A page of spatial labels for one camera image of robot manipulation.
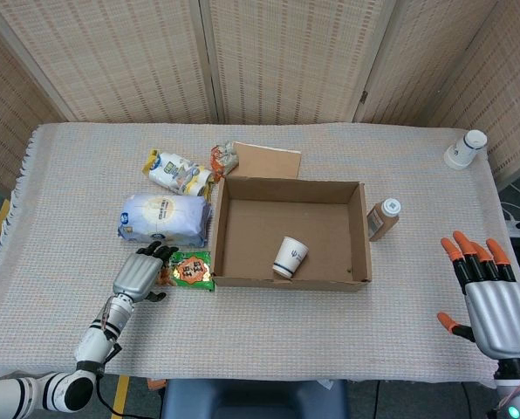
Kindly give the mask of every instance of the cardboard box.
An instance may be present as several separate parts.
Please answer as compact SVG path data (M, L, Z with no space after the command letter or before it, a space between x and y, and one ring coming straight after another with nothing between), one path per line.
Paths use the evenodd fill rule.
M219 183L215 282L357 291L371 280L367 230L362 183L230 176ZM271 269L284 236L309 247L292 279Z

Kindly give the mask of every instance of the white bottle cap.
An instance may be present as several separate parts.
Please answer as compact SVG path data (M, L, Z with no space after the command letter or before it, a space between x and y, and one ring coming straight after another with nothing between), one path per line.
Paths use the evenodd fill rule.
M388 198L382 203L382 212L386 216L397 216L400 214L401 204L400 201L393 198Z
M487 144L487 135L478 129L472 129L466 133L464 140L466 141L467 146L479 149L485 147L485 144Z

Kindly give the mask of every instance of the cardboard flap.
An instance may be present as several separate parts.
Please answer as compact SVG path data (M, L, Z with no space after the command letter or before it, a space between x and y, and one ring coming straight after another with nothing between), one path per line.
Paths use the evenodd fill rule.
M297 179L301 152L235 142L239 165L229 176Z

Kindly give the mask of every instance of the white paper cup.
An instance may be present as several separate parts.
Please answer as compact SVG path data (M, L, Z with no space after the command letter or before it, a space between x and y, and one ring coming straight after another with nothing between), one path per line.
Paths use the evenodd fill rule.
M284 237L272 269L279 275L291 278L303 262L309 248L292 237Z

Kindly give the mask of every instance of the white package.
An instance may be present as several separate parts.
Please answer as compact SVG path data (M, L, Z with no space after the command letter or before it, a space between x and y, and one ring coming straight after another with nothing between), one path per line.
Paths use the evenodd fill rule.
M137 194L120 215L119 236L130 241L203 247L211 206L203 196Z

